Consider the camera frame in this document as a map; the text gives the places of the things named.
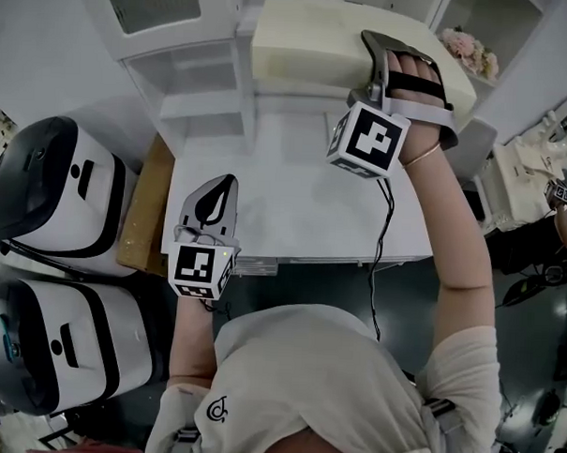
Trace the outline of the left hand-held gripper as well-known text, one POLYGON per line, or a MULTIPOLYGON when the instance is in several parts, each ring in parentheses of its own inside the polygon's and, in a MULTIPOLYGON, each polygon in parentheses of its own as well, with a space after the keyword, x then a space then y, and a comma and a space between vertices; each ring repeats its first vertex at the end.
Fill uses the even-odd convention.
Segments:
POLYGON ((233 174, 218 176, 183 203, 180 226, 168 248, 168 281, 177 296, 221 297, 240 252, 239 241, 233 237, 238 183, 233 174))

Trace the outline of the person's right hand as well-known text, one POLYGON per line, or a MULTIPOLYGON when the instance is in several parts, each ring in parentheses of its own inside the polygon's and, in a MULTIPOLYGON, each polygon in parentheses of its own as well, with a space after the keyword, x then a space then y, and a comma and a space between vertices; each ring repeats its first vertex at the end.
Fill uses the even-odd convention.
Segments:
MULTIPOLYGON (((413 57, 409 54, 401 54, 396 56, 392 52, 388 52, 388 67, 391 71, 402 75, 415 76, 425 81, 440 83, 440 78, 436 71, 425 63, 421 58, 413 57)), ((444 108, 444 103, 440 98, 426 93, 420 93, 413 90, 392 89, 391 97, 393 99, 414 101, 424 105, 432 105, 437 108, 444 108)), ((416 122, 410 123, 406 141, 402 145, 399 155, 403 165, 421 157, 429 150, 434 150, 439 142, 440 126, 433 123, 416 122)))

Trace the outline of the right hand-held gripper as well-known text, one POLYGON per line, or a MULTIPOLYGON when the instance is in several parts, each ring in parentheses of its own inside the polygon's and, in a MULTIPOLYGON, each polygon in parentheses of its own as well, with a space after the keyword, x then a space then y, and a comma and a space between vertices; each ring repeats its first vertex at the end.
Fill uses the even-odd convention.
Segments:
POLYGON ((349 111, 336 124, 327 162, 370 180, 387 178, 413 123, 438 127, 441 149, 456 146, 454 106, 447 100, 442 81, 395 72, 387 57, 393 53, 420 59, 439 75, 437 63, 381 33, 365 30, 360 38, 373 63, 371 78, 366 86, 349 92, 349 111))

